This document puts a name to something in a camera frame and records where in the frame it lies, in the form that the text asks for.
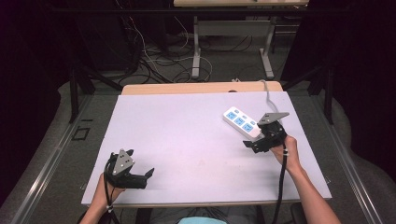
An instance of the white power strip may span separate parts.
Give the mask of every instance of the white power strip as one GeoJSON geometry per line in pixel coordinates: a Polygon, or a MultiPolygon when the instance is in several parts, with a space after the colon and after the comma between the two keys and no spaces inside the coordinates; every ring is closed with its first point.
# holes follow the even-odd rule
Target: white power strip
{"type": "Polygon", "coordinates": [[[223,114],[223,119],[249,140],[254,140],[262,133],[254,119],[234,106],[223,114]]]}

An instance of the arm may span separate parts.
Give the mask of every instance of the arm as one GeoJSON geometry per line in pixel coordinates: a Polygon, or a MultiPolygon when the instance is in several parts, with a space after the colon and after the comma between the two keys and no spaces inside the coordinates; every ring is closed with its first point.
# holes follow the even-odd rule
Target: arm
{"type": "MultiPolygon", "coordinates": [[[[108,195],[111,195],[113,191],[113,186],[107,183],[108,195]]],[[[119,197],[119,195],[125,191],[125,189],[114,189],[112,200],[113,202],[119,197]]],[[[105,184],[103,174],[100,175],[98,185],[96,186],[96,191],[93,195],[92,203],[90,208],[88,208],[87,213],[81,220],[80,224],[86,223],[98,223],[101,216],[106,212],[107,199],[105,193],[105,184]]]]}
{"type": "MultiPolygon", "coordinates": [[[[297,191],[308,223],[341,223],[337,215],[321,197],[309,179],[305,169],[301,166],[297,151],[297,141],[291,136],[285,139],[286,148],[289,150],[286,170],[289,172],[297,191]]],[[[282,163],[283,147],[273,147],[271,151],[277,160],[282,163]]]]}

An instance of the white desk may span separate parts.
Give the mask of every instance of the white desk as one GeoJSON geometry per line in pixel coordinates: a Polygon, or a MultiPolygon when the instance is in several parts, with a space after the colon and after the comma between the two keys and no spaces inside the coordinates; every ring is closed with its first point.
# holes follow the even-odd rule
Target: white desk
{"type": "MultiPolygon", "coordinates": [[[[309,0],[175,0],[176,7],[276,7],[303,6],[309,0]]],[[[194,58],[192,63],[193,78],[199,76],[201,49],[200,35],[252,35],[266,36],[264,48],[260,49],[265,76],[274,78],[268,52],[276,26],[276,17],[270,21],[198,21],[194,17],[194,58]]]]}
{"type": "MultiPolygon", "coordinates": [[[[166,85],[183,87],[183,84],[166,85]]],[[[234,90],[235,86],[247,84],[230,85],[234,90]]],[[[205,89],[205,84],[192,84],[187,89],[194,89],[192,86],[205,89]]],[[[121,148],[134,149],[136,164],[131,173],[143,175],[153,167],[155,172],[146,189],[127,189],[115,201],[116,206],[275,202],[280,164],[271,152],[255,154],[246,148],[242,143],[243,135],[222,120],[222,113],[231,106],[254,119],[261,118],[265,112],[273,112],[265,101],[266,94],[265,91],[250,91],[121,95],[81,203],[91,203],[110,153],[119,153],[121,148]]],[[[282,122],[287,133],[298,139],[301,163],[313,184],[324,198],[331,198],[288,94],[283,91],[270,94],[280,111],[290,112],[282,122]]],[[[299,200],[289,175],[285,176],[283,198],[299,200]]]]}

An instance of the dark background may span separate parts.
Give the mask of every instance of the dark background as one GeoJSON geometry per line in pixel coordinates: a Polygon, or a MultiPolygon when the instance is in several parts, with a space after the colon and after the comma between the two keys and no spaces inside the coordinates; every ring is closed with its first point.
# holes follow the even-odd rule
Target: dark background
{"type": "MultiPolygon", "coordinates": [[[[56,7],[73,4],[50,2],[56,7]]],[[[309,6],[344,7],[349,2],[311,0],[309,6]]],[[[332,49],[334,39],[346,30],[351,39],[343,45],[335,66],[334,97],[350,120],[352,150],[396,180],[395,3],[358,2],[362,3],[359,17],[350,27],[345,27],[349,17],[304,18],[282,78],[292,80],[320,63],[332,49]]],[[[0,203],[12,191],[48,129],[60,102],[57,89],[68,81],[70,66],[78,62],[100,70],[99,62],[108,60],[100,51],[92,52],[92,39],[84,35],[81,23],[53,18],[39,0],[0,3],[0,169],[6,180],[0,187],[0,203]]],[[[111,31],[120,28],[104,24],[101,29],[104,35],[114,35],[111,31]]],[[[115,38],[119,40],[114,44],[122,48],[123,37],[115,38]]],[[[115,68],[128,66],[120,60],[109,64],[115,68]]]]}

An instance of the table surface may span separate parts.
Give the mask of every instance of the table surface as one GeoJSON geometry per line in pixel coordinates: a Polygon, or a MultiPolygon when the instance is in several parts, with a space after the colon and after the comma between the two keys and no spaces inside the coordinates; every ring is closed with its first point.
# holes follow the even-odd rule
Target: table surface
{"type": "MultiPolygon", "coordinates": [[[[290,112],[282,123],[288,134],[299,140],[302,165],[321,195],[331,198],[288,94],[277,82],[268,82],[267,86],[279,111],[290,112]]],[[[268,92],[263,90],[262,82],[125,87],[81,203],[91,203],[97,179],[110,153],[119,153],[121,148],[134,149],[132,158],[136,164],[132,174],[143,175],[153,167],[155,172],[146,189],[127,189],[115,201],[115,206],[274,203],[280,164],[271,153],[255,154],[243,146],[243,135],[221,118],[231,106],[253,119],[274,112],[265,100],[268,92]]],[[[288,174],[285,175],[284,200],[299,200],[288,174]]]]}
{"type": "Polygon", "coordinates": [[[309,0],[175,0],[176,7],[265,7],[303,6],[309,0]]]}

